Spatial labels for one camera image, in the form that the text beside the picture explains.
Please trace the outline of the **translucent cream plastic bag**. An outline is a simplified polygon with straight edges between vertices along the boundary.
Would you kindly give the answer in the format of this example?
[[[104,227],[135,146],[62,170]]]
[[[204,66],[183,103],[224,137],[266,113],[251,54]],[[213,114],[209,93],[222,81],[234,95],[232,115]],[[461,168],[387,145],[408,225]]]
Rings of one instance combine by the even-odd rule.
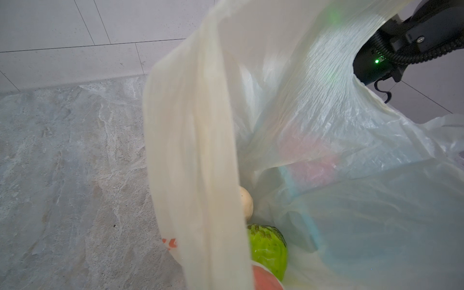
[[[461,290],[464,118],[416,124],[354,75],[405,1],[220,1],[143,94],[161,236],[191,290],[251,290],[239,187],[286,290]]]

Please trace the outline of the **beige round fruit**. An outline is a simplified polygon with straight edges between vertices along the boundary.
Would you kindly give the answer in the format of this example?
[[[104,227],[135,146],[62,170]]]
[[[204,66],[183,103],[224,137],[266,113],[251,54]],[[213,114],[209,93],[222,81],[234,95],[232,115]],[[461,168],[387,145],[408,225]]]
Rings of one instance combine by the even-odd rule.
[[[247,189],[243,187],[239,187],[239,192],[240,192],[240,200],[242,202],[243,213],[244,213],[246,221],[248,222],[253,215],[254,201]]]

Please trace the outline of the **pink dragon fruit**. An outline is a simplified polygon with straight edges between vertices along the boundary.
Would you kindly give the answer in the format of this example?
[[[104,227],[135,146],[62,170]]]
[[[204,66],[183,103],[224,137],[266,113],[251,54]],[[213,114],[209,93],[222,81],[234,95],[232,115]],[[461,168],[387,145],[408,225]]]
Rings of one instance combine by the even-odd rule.
[[[334,181],[339,156],[313,133],[288,126],[277,148],[296,187],[320,187]]]

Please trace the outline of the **green custard apple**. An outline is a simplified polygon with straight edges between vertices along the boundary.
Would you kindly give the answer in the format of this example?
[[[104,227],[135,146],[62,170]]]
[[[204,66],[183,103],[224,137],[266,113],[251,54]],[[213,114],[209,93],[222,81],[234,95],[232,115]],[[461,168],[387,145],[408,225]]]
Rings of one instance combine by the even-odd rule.
[[[288,266],[288,247],[281,232],[270,225],[247,225],[251,259],[282,282]]]

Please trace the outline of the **red apple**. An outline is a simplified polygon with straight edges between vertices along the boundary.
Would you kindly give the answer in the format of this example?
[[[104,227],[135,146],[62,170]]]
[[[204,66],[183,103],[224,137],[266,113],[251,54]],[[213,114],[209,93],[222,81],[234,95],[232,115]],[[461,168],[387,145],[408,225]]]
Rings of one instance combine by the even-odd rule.
[[[255,290],[284,290],[281,282],[263,265],[253,263]]]

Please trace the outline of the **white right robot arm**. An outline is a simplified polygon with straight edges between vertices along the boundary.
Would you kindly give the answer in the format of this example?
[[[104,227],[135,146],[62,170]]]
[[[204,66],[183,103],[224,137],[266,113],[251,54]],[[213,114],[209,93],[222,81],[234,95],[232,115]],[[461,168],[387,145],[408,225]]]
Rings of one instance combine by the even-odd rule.
[[[440,58],[464,47],[464,2],[421,1],[411,17],[388,20],[361,47],[353,62],[365,85],[400,82],[409,65]]]

